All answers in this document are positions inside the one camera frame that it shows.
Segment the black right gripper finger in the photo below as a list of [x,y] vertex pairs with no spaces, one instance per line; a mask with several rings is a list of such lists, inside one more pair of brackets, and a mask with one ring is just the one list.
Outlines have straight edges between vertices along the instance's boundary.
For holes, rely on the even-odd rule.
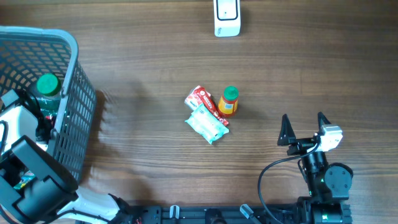
[[296,143],[296,136],[287,114],[282,116],[280,134],[277,140],[278,146],[289,146]]
[[326,118],[326,116],[320,111],[317,114],[318,116],[318,127],[322,127],[323,125],[331,124],[330,121]]

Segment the orange sauce bottle green cap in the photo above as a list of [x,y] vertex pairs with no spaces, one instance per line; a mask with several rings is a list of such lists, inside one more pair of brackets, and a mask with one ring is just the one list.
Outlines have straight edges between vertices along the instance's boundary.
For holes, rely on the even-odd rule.
[[218,111],[223,117],[230,117],[238,108],[239,90],[235,86],[228,86],[218,102]]

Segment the teal wet wipes pack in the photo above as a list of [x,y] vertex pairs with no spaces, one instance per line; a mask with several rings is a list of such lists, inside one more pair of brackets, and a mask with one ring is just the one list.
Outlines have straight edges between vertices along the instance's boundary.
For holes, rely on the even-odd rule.
[[203,136],[209,144],[229,133],[229,129],[215,118],[205,105],[200,105],[195,109],[185,122]]

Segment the red coffee stick sachet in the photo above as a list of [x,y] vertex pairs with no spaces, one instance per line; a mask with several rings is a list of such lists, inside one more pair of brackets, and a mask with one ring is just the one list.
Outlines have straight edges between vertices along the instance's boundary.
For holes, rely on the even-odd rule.
[[203,104],[206,109],[219,121],[221,122],[224,126],[229,125],[229,122],[222,118],[213,102],[211,97],[208,95],[208,92],[205,90],[205,88],[199,86],[197,89],[193,91],[193,95],[197,98],[197,101],[200,104]]

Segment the small red white carton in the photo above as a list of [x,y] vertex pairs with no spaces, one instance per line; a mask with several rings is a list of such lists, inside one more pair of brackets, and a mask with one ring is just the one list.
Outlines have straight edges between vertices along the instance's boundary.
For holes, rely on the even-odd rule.
[[189,95],[185,98],[184,103],[191,109],[196,110],[198,106],[200,106],[203,102],[201,99],[194,93],[194,91],[198,88],[201,88],[200,85],[191,89]]

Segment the green gloves package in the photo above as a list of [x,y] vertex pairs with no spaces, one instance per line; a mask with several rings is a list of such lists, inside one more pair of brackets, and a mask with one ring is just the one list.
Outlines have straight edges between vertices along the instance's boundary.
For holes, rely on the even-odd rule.
[[59,106],[59,101],[49,101],[41,106],[42,113],[44,114],[46,119],[49,119],[51,121],[51,124],[53,126],[55,125],[57,119]]

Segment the green-lidded white jar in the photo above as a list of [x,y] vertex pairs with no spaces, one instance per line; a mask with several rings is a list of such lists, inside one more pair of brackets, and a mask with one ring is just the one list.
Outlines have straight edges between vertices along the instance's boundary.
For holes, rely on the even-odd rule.
[[43,110],[57,110],[62,99],[61,80],[52,73],[42,75],[32,87],[30,87],[31,98],[37,102]]

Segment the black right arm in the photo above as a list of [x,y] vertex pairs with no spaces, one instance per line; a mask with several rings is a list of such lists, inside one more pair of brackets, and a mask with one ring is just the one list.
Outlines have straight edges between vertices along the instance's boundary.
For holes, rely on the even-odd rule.
[[352,223],[349,199],[353,170],[342,164],[330,164],[326,153],[337,148],[343,139],[342,129],[318,113],[318,132],[311,138],[298,139],[286,114],[282,116],[277,144],[288,146],[289,156],[299,156],[299,170],[307,184],[309,196],[299,197],[293,206],[294,223]]

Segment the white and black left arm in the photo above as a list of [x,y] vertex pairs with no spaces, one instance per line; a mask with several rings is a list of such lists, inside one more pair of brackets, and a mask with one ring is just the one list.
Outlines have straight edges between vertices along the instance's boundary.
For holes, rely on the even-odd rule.
[[1,215],[9,223],[128,223],[128,205],[111,194],[79,187],[92,121],[61,112],[52,127],[25,90],[1,97]]

